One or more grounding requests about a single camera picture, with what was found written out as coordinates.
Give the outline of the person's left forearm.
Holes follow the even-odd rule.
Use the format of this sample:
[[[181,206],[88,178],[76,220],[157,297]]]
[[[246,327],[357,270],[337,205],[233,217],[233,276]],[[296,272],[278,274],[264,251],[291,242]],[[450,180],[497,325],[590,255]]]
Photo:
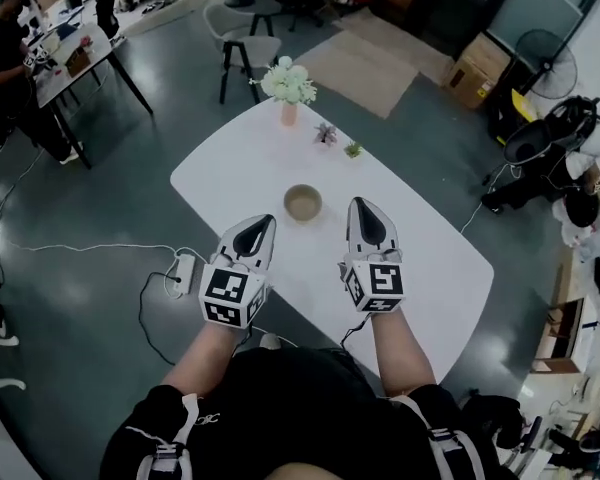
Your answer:
[[[162,385],[182,395],[209,395],[222,381],[243,332],[206,322]]]

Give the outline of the small wooden box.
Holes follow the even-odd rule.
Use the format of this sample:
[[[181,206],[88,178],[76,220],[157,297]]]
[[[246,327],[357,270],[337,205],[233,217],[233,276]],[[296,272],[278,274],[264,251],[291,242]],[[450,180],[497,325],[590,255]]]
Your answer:
[[[71,78],[76,78],[81,72],[86,70],[91,65],[91,60],[87,51],[78,46],[68,57],[65,62],[65,67],[68,75]]]

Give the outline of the person's black shirt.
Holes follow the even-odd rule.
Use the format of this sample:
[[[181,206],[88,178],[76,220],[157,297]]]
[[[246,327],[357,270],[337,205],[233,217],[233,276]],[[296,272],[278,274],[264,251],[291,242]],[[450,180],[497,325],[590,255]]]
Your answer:
[[[455,431],[475,446],[485,480],[505,480],[493,444],[445,389],[381,398],[347,356],[308,348],[237,354],[193,409],[177,389],[152,388],[112,436],[99,480],[136,480],[141,462],[184,426],[193,480],[265,480],[291,463],[341,480],[441,480],[434,435],[448,447],[453,480],[476,480]]]

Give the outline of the black standing fan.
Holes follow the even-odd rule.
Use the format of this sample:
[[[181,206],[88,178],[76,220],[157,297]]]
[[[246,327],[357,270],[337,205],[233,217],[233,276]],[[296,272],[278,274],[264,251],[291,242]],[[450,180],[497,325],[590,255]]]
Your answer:
[[[567,97],[578,80],[576,59],[565,41],[544,29],[525,32],[516,43],[516,59],[530,72],[522,85],[522,93],[548,100]]]

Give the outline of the beige rug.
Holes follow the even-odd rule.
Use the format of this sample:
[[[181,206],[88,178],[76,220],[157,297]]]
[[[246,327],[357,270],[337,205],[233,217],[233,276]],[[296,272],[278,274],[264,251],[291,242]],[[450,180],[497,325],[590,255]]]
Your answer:
[[[408,62],[341,31],[294,62],[317,84],[386,119],[418,75]]]
[[[399,27],[374,15],[368,8],[346,15],[335,25],[408,62],[438,86],[454,64],[453,59]]]

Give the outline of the white flower bouquet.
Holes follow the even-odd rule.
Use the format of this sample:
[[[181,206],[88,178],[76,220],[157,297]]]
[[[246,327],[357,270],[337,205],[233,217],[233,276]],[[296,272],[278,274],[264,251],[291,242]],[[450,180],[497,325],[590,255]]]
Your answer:
[[[261,79],[250,78],[249,84],[253,88],[260,86],[264,94],[275,101],[290,105],[309,105],[316,100],[317,89],[308,70],[295,64],[289,56],[280,57]]]

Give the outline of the cardboard box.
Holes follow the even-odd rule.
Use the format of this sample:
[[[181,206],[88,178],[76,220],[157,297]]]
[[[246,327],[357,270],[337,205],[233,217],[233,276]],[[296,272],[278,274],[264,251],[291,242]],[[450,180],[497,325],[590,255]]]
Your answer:
[[[480,33],[451,67],[443,88],[466,108],[476,110],[496,87],[510,61],[503,49]]]

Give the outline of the low wooden cabinet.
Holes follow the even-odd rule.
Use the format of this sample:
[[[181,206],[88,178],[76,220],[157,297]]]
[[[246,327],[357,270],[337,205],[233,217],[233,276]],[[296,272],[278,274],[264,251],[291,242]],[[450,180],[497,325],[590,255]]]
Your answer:
[[[584,300],[551,308],[545,319],[530,372],[532,374],[576,374],[586,369]]]

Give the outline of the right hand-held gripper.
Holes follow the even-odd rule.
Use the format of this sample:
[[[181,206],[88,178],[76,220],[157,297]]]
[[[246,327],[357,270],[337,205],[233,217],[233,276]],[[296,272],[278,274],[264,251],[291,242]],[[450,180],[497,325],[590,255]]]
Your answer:
[[[405,299],[402,258],[393,221],[374,203],[354,197],[348,208],[348,252],[365,257],[338,263],[340,279],[357,312],[391,313]]]

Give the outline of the grey chair with black legs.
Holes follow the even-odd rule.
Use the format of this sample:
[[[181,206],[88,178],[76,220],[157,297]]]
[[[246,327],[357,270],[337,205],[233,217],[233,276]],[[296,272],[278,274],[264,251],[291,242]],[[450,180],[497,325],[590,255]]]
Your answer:
[[[255,70],[266,69],[277,62],[282,41],[274,36],[269,15],[212,3],[204,8],[203,19],[221,55],[219,102],[223,104],[230,70],[238,68],[250,80]]]

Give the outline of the grey side table black legs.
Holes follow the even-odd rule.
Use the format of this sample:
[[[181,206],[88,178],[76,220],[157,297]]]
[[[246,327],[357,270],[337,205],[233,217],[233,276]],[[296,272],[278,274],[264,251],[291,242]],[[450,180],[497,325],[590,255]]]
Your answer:
[[[80,161],[87,169],[90,169],[91,163],[86,157],[83,147],[79,144],[57,105],[57,100],[65,91],[71,89],[88,73],[92,73],[100,64],[107,62],[150,115],[153,114],[153,109],[117,57],[110,39],[97,24],[87,23],[79,27],[64,39],[59,40],[56,46],[48,41],[50,37],[51,35],[47,35],[44,40],[37,42],[36,46],[31,46],[33,51],[38,52],[37,59],[41,61],[42,65],[47,64],[50,60],[55,63],[55,66],[50,68],[48,75],[36,75],[37,101],[40,108],[48,107],[52,111]],[[76,78],[71,78],[67,73],[65,62],[78,46],[82,46],[87,51],[91,65]]]

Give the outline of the white power strip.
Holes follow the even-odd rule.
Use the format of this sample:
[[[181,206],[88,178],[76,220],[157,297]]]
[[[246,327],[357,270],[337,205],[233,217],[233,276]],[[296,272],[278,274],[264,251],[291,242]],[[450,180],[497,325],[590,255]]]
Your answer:
[[[173,286],[177,296],[184,296],[190,293],[195,263],[195,257],[189,253],[178,255]]]

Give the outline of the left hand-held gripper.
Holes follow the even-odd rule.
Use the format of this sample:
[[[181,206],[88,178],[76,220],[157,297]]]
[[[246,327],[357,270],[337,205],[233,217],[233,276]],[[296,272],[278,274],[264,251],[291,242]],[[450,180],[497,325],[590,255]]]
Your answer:
[[[232,264],[267,270],[273,256],[276,219],[261,214],[242,220],[221,237],[218,256]],[[266,302],[269,283],[264,275],[205,265],[199,289],[202,315],[207,322],[248,328]]]

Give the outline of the person's right forearm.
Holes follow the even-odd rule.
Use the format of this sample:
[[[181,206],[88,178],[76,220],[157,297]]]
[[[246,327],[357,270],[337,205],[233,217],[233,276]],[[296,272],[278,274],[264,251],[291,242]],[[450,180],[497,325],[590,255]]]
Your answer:
[[[371,317],[379,376],[389,397],[436,384],[431,364],[403,312],[376,313]]]

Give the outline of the black bin with yellow lid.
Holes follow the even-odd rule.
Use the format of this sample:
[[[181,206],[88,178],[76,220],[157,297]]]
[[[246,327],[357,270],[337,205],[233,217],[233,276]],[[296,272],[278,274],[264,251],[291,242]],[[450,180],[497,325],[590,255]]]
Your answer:
[[[515,89],[492,93],[486,111],[489,134],[502,146],[519,128],[538,118],[534,105]]]

